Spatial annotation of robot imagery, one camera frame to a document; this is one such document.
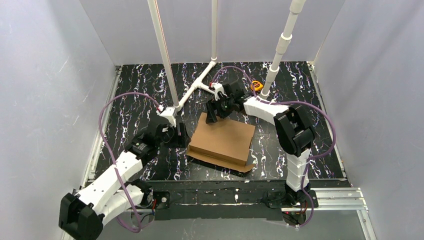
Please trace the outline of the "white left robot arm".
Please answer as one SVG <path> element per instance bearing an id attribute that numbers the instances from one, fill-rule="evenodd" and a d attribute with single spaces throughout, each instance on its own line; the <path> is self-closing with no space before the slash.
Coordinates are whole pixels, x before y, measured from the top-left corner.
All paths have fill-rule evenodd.
<path id="1" fill-rule="evenodd" d="M 94 182 L 60 202 L 58 226 L 75 240 L 96 240 L 104 226 L 137 205 L 150 207 L 153 188 L 130 178 L 157 155 L 160 148 L 186 148 L 191 138 L 185 123 L 151 121 L 125 147 L 118 159 Z"/>

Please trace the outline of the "brown cardboard box sheet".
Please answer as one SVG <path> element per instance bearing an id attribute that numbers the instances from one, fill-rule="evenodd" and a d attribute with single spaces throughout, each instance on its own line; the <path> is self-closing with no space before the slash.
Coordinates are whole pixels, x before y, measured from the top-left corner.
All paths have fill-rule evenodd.
<path id="1" fill-rule="evenodd" d="M 248 164 L 248 157 L 256 127 L 229 118 L 210 124 L 206 119 L 201 113 L 186 155 L 240 173 L 251 171 L 255 165 Z"/>

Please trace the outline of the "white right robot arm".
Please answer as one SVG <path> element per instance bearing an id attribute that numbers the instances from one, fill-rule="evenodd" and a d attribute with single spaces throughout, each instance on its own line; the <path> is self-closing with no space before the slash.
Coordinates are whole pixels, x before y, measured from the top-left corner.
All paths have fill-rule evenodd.
<path id="1" fill-rule="evenodd" d="M 209 89 L 214 96 L 206 103 L 205 122 L 214 124 L 232 112 L 240 112 L 272 124 L 279 144 L 287 154 L 287 190 L 293 194 L 307 193 L 309 179 L 306 170 L 316 132 L 304 109 L 249 94 L 237 82 L 211 83 Z"/>

